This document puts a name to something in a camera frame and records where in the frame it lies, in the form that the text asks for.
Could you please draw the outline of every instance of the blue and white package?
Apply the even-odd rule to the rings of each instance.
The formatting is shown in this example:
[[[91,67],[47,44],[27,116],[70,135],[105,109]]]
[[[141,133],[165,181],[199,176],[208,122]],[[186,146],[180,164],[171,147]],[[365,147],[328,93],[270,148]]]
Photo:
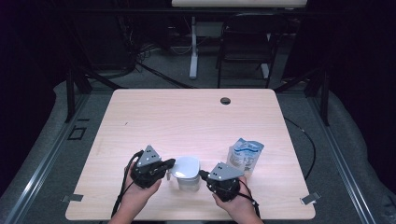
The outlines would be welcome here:
[[[246,141],[243,138],[239,138],[230,147],[227,164],[245,173],[252,173],[263,148],[264,145],[259,142]]]

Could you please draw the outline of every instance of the hand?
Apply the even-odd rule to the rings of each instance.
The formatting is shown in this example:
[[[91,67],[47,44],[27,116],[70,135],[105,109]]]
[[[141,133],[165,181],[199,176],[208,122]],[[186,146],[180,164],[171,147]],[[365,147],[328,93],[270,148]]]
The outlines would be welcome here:
[[[131,178],[131,170],[134,164],[131,164],[130,170],[128,171],[127,178],[125,180],[124,188],[128,188],[133,182]],[[142,211],[148,202],[149,198],[157,192],[161,185],[161,179],[157,180],[150,188],[142,189],[136,184],[132,184],[131,187],[122,196],[120,208],[113,218],[108,223],[128,223],[130,224],[137,214]]]
[[[244,176],[240,176],[239,180],[244,182],[245,185],[248,185],[247,179]],[[239,192],[248,196],[249,192],[247,187],[242,183],[239,183],[239,185],[241,187]],[[238,195],[231,201],[224,203],[216,194],[212,194],[212,196],[215,198],[216,205],[227,211],[235,222],[239,224],[262,223],[262,220],[256,215],[253,204],[249,199]]]

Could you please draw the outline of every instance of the table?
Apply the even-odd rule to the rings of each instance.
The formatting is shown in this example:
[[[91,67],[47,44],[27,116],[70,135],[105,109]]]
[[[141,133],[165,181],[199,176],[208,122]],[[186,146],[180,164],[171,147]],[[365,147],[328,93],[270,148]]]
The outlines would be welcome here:
[[[307,0],[172,0],[172,7],[305,7]],[[197,78],[198,50],[196,43],[196,21],[191,20],[191,63],[190,78]],[[268,77],[268,65],[262,64],[262,75]]]
[[[230,99],[228,105],[220,102]],[[120,192],[123,169],[139,150],[152,145],[163,160],[194,156],[211,171],[226,161],[240,137],[265,145],[247,178],[263,219],[310,219],[308,195],[276,95],[263,89],[118,90],[114,91],[93,142],[75,194],[70,220],[106,220]],[[197,192],[178,189],[163,179],[136,220],[230,220],[201,181]]]

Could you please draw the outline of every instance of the chair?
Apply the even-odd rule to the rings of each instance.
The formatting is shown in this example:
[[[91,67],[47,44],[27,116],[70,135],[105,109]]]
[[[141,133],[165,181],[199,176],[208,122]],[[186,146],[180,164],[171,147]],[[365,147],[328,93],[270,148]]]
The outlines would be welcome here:
[[[222,63],[270,64],[265,84],[268,88],[274,67],[278,42],[288,28],[288,20],[278,14],[238,13],[222,25],[219,56],[218,88]]]

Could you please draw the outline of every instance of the dark background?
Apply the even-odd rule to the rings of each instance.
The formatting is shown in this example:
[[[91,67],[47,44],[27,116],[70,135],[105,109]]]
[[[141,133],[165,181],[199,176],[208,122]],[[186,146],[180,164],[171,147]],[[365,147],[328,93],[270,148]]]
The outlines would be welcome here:
[[[88,7],[92,1],[68,2],[77,3]],[[92,7],[114,6],[110,0],[94,3]],[[169,7],[169,1],[147,1],[140,6],[149,4]],[[361,129],[368,160],[380,180],[396,192],[394,8],[395,1],[311,0],[308,11],[346,14],[302,20],[284,77],[298,77],[329,62],[331,91]],[[131,46],[125,44],[117,18],[76,16],[66,21],[67,26],[59,18],[52,15],[48,20],[34,1],[0,3],[1,194],[35,143],[54,105],[53,88],[65,80],[72,63],[93,69],[134,67]],[[159,19],[145,20],[145,34],[167,48],[163,27],[174,18],[155,22]]]

